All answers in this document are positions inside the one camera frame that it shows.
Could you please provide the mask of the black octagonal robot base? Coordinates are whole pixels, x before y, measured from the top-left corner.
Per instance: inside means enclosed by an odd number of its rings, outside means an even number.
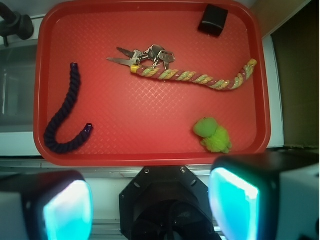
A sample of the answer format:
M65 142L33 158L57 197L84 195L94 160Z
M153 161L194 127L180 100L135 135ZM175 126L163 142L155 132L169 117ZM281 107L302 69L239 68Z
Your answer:
M185 166L147 166L119 194L128 240L219 240L208 187Z

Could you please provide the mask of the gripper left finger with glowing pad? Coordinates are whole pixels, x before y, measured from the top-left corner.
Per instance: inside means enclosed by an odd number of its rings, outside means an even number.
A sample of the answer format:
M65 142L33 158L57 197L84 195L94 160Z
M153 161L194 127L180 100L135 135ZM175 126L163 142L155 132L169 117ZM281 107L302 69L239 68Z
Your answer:
M75 170L0 179L2 240L88 240L93 216L91 187Z

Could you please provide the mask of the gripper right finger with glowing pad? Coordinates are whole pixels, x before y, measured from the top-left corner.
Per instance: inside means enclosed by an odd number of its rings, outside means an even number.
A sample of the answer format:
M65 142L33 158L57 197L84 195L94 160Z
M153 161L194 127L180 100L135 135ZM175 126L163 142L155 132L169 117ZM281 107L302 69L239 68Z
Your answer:
M209 203L229 240L317 240L319 178L316 153L224 155L211 168Z

